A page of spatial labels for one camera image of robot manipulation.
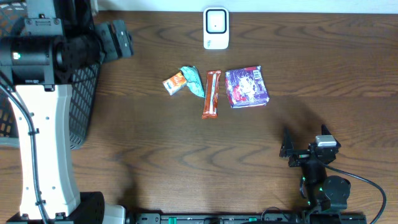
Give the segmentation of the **purple snack packet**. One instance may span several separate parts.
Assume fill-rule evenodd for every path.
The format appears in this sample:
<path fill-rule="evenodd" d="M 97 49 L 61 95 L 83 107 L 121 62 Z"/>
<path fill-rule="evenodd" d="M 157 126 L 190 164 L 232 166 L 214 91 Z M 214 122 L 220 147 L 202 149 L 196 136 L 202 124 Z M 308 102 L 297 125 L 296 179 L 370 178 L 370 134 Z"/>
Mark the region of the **purple snack packet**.
<path fill-rule="evenodd" d="M 225 87 L 231 108 L 265 106 L 270 100 L 260 65 L 227 70 Z"/>

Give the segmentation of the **small orange snack packet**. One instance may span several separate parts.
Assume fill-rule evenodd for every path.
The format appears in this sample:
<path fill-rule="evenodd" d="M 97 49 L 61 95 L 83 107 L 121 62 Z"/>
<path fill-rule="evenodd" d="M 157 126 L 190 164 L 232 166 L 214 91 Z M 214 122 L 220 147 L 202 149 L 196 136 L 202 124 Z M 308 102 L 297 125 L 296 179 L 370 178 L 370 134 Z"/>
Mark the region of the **small orange snack packet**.
<path fill-rule="evenodd" d="M 169 79 L 164 80 L 162 83 L 169 95 L 173 95 L 186 86 L 187 80 L 182 72 L 178 72 Z"/>

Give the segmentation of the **orange-red snack bar wrapper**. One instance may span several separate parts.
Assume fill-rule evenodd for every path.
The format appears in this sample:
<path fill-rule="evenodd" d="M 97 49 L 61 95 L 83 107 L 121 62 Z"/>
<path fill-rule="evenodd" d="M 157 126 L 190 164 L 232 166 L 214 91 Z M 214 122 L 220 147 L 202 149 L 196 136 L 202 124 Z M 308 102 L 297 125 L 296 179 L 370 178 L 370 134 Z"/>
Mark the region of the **orange-red snack bar wrapper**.
<path fill-rule="evenodd" d="M 217 118 L 218 92 L 221 70 L 208 71 L 206 74 L 206 95 L 202 118 Z"/>

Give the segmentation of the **teal snack packet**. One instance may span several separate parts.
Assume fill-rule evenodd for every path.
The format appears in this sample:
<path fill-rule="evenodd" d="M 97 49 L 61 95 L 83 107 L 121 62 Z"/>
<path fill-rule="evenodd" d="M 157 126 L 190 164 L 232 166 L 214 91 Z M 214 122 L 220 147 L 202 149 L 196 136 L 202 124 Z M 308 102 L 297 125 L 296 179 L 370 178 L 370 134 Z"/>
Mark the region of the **teal snack packet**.
<path fill-rule="evenodd" d="M 184 66 L 180 68 L 180 71 L 183 73 L 183 76 L 187 80 L 187 86 L 189 90 L 194 95 L 204 98 L 205 92 L 197 68 L 195 66 Z"/>

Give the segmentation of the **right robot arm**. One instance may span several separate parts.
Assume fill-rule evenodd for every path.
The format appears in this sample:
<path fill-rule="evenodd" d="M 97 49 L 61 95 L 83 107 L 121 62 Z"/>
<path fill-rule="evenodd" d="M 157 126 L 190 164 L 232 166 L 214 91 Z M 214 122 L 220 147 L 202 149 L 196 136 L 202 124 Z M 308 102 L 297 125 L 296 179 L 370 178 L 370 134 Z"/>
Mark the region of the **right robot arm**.
<path fill-rule="evenodd" d="M 288 129 L 284 135 L 279 156 L 287 158 L 289 167 L 302 170 L 301 194 L 308 207 L 300 214 L 304 223 L 340 223 L 340 214 L 347 209 L 350 182 L 337 175 L 327 175 L 326 166 L 336 159 L 341 144 L 323 124 L 322 133 L 306 149 L 294 148 Z"/>

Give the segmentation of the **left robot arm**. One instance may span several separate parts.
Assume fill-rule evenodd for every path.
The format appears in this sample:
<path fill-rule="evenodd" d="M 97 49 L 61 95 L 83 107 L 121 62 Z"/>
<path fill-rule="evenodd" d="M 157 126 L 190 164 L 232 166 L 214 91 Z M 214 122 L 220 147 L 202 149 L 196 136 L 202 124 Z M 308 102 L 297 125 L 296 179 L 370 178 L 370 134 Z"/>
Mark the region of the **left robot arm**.
<path fill-rule="evenodd" d="M 10 223 L 134 223 L 101 192 L 81 192 L 72 149 L 90 122 L 100 66 L 132 56 L 122 20 L 95 24 L 93 1 L 22 1 L 1 38 L 1 90 L 14 112 L 22 198 Z"/>

